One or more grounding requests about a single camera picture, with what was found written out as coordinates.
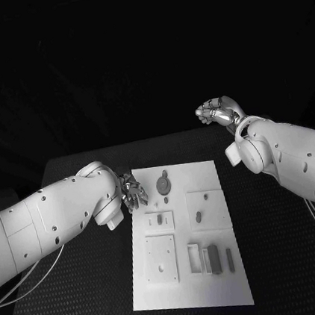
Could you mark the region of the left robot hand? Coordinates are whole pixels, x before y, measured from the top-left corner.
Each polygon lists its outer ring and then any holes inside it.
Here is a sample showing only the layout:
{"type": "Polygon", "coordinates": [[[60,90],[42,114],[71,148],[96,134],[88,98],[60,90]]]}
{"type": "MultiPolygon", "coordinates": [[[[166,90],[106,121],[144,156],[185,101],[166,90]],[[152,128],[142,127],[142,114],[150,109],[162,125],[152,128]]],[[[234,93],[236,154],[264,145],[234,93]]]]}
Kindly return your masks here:
{"type": "Polygon", "coordinates": [[[147,206],[148,194],[133,176],[132,172],[124,172],[118,177],[122,200],[129,213],[137,210],[141,205],[147,206]]]}

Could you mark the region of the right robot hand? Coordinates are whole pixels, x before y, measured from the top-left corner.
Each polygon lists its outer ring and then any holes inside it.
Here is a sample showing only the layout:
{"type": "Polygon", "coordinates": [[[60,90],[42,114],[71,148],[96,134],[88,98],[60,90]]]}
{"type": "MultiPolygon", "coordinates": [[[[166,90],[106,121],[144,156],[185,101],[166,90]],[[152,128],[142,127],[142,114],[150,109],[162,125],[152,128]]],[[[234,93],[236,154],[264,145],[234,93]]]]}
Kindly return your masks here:
{"type": "Polygon", "coordinates": [[[246,113],[241,106],[228,96],[210,99],[199,105],[195,110],[195,115],[202,124],[218,123],[227,128],[233,136],[239,124],[246,118],[246,113]]]}

